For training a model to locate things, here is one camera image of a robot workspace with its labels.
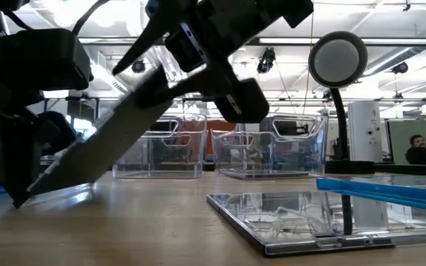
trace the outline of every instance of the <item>tabletop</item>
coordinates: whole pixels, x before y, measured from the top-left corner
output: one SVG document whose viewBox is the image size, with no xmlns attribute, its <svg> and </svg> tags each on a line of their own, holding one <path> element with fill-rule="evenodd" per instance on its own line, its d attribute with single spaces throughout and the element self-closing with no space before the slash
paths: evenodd
<svg viewBox="0 0 426 266">
<path fill-rule="evenodd" d="M 206 202 L 210 193 L 315 191 L 315 180 L 114 180 L 14 209 L 0 194 L 0 265 L 426 265 L 426 245 L 263 258 Z"/>
</svg>

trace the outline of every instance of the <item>ceiling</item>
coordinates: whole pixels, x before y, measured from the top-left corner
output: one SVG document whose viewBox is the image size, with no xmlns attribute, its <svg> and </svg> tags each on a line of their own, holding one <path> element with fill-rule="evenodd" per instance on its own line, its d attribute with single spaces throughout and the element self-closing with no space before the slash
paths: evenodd
<svg viewBox="0 0 426 266">
<path fill-rule="evenodd" d="M 66 27 L 93 3 L 94 0 L 33 0 L 17 14 L 22 21 L 36 29 Z M 82 37 L 130 37 L 137 36 L 148 18 L 142 11 L 147 0 L 112 0 L 98 10 L 81 29 Z M 270 38 L 319 38 L 338 30 L 349 31 L 359 37 L 372 38 L 426 38 L 426 0 L 410 0 L 411 8 L 403 11 L 405 0 L 316 0 L 315 12 L 297 28 L 291 29 L 283 19 L 273 23 L 259 34 Z M 10 33 L 20 29 L 8 20 Z M 141 74 L 130 69 L 117 79 L 109 71 L 129 49 L 128 45 L 89 45 L 87 52 L 97 69 L 97 79 L 89 93 L 94 97 L 111 98 L 122 95 L 124 89 L 133 87 Z M 264 46 L 245 46 L 230 57 L 234 71 L 240 78 L 256 78 L 267 98 L 321 98 L 321 88 L 308 75 L 310 45 L 276 46 L 277 62 L 270 72 L 258 75 L 258 58 Z M 368 68 L 387 60 L 401 47 L 369 47 Z M 147 67 L 156 61 L 163 63 L 171 82 L 186 78 L 165 47 L 156 47 L 146 55 Z M 409 71 L 394 75 L 386 71 L 363 78 L 362 83 L 343 89 L 344 98 L 392 98 L 395 91 L 404 92 L 406 98 L 426 97 L 426 50 L 406 58 Z"/>
</svg>

